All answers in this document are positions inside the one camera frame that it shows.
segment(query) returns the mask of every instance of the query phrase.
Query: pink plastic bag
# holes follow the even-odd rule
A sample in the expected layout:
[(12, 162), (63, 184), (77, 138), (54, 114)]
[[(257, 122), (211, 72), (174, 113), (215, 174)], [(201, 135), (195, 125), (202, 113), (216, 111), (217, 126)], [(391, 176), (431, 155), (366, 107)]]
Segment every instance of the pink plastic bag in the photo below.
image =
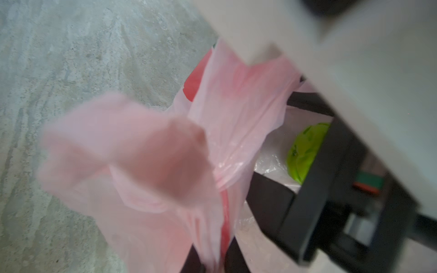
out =
[(48, 125), (42, 187), (94, 217), (131, 273), (178, 273), (192, 243), (218, 272), (299, 77), (285, 57), (247, 67), (219, 41), (191, 105), (158, 113), (109, 93)]

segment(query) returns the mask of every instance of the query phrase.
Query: pink bag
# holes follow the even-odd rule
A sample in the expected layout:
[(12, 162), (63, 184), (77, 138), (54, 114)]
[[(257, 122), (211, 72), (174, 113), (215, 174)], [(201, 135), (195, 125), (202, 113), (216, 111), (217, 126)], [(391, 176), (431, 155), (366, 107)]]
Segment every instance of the pink bag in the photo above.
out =
[(94, 217), (131, 273), (178, 273), (192, 243), (218, 272), (299, 78), (285, 57), (248, 67), (220, 40), (191, 105), (159, 113), (108, 93), (47, 125), (42, 187)]

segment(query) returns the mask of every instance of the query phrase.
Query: black metal bar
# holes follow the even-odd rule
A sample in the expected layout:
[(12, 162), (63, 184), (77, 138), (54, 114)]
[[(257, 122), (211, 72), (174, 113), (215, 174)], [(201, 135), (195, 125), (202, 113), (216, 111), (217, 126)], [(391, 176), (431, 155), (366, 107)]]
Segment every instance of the black metal bar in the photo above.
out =
[(392, 184), (368, 247), (340, 232), (321, 249), (351, 273), (388, 273), (416, 219), (417, 204), (397, 183)]
[(334, 118), (299, 194), (277, 234), (279, 246), (301, 265), (312, 261), (308, 253), (313, 232), (354, 135)]
[(270, 240), (276, 240), (295, 195), (286, 186), (253, 173), (246, 201), (261, 231)]
[(409, 237), (437, 251), (437, 221), (424, 215), (418, 215)]
[(334, 111), (332, 111), (318, 93), (293, 92), (287, 101), (287, 105), (331, 117), (334, 116)]
[(372, 196), (353, 187), (366, 152), (365, 145), (353, 137), (329, 196), (330, 201), (338, 205), (347, 205), (360, 216), (371, 213), (375, 203)]
[(182, 267), (180, 273), (205, 273), (206, 268), (203, 264), (201, 264), (199, 255), (197, 254), (194, 246), (191, 246), (190, 252), (188, 253), (187, 259), (185, 260), (185, 264)]
[(241, 253), (240, 247), (238, 246), (237, 239), (235, 237), (232, 240), (228, 251), (226, 252), (225, 272), (250, 273), (246, 261), (244, 260), (243, 254)]

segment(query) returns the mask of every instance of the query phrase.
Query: green plastic bag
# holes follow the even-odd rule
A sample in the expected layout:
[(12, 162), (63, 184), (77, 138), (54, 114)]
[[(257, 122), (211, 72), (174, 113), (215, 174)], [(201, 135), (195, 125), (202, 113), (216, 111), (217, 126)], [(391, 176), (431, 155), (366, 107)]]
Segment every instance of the green plastic bag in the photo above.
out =
[(292, 148), (288, 151), (286, 162), (288, 174), (301, 185), (316, 158), (329, 126), (330, 123), (308, 126), (297, 135)]

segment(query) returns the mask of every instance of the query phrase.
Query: translucent plastic bag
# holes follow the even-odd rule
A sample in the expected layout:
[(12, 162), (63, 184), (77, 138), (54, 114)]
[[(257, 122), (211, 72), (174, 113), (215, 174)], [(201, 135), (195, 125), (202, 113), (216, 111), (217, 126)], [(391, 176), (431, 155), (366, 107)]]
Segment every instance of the translucent plastic bag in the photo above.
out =
[(42, 186), (94, 217), (131, 273), (177, 273), (192, 243), (218, 272), (299, 78), (285, 57), (247, 67), (219, 41), (191, 105), (158, 113), (110, 93), (48, 125)]
[(287, 106), (283, 125), (271, 132), (261, 147), (255, 171), (298, 192), (300, 184), (288, 175), (285, 164), (288, 151), (305, 128), (331, 121), (330, 116)]

